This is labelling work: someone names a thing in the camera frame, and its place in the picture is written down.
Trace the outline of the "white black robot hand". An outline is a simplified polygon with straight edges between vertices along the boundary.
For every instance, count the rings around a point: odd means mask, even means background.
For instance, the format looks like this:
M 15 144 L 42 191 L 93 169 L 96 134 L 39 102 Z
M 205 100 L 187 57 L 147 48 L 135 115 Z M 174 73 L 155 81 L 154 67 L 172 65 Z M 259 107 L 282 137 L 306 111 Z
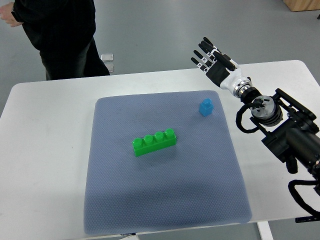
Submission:
M 207 37 L 204 37 L 198 46 L 202 53 L 194 50 L 196 57 L 192 57 L 191 61 L 217 87 L 228 90 L 234 97 L 240 98 L 253 86 L 250 78 L 243 76 L 239 65 L 222 53 Z

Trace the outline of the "person's bare hand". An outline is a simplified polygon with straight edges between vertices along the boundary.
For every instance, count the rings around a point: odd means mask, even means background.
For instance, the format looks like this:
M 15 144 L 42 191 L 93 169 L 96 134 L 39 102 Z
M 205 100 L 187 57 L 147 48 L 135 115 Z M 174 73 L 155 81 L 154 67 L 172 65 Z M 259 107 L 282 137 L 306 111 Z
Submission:
M 19 22 L 15 19 L 12 14 L 12 10 L 14 8 L 14 2 L 9 2 L 0 7 L 0 19 L 3 20 L 10 27 L 15 28 L 21 26 L 23 23 Z

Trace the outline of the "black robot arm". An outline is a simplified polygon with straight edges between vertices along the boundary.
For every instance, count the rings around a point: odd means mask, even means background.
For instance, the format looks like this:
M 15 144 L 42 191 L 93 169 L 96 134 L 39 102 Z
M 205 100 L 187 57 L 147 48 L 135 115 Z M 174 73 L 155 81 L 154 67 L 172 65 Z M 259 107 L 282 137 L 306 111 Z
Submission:
M 286 165 L 290 174 L 298 172 L 301 163 L 313 180 L 292 180 L 288 190 L 295 202 L 309 216 L 296 218 L 296 223 L 319 221 L 319 211 L 308 205 L 296 186 L 312 186 L 320 192 L 320 129 L 315 124 L 316 115 L 289 96 L 276 89 L 273 96 L 262 95 L 255 87 L 244 87 L 238 97 L 243 106 L 236 114 L 236 126 L 246 134 L 261 131 L 262 143 Z

